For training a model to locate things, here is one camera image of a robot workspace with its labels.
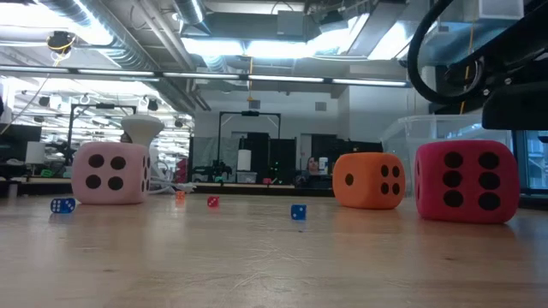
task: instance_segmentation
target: wooden table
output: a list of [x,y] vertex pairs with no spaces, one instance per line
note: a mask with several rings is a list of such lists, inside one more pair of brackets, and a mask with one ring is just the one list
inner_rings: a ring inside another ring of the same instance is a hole
[[[153,196],[52,215],[0,204],[2,307],[546,307],[548,217],[427,222],[333,198]],[[308,204],[295,222],[291,204]]]

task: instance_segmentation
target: clear plastic bin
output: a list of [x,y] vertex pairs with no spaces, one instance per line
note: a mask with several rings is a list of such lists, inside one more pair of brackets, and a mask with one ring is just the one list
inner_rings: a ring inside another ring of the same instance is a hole
[[257,172],[237,171],[238,183],[255,184],[257,182]]
[[400,158],[405,168],[406,195],[414,195],[414,159],[419,146],[449,140],[495,140],[512,150],[510,131],[485,130],[481,115],[416,115],[398,119],[381,136],[384,152]]

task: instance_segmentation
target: green object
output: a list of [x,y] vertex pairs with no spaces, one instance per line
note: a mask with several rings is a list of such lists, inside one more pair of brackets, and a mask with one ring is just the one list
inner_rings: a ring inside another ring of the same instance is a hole
[[52,177],[53,176],[53,171],[48,170],[48,169],[44,169],[44,170],[42,170],[42,172],[40,172],[40,176],[41,177]]

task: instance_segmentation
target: computer monitor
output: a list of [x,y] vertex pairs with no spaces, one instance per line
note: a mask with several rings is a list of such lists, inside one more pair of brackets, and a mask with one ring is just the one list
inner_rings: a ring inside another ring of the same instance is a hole
[[[8,124],[0,124],[0,132]],[[40,141],[42,127],[28,125],[10,125],[0,135],[0,163],[5,163],[11,158],[24,162],[27,155],[27,142]]]

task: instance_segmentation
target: small blue die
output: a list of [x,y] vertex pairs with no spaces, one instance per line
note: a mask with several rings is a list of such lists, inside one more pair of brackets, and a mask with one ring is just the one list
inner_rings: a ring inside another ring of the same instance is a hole
[[54,213],[68,214],[76,208],[73,198],[54,198],[51,200],[51,211]]
[[307,205],[306,204],[291,205],[291,218],[293,218],[293,220],[307,219]]

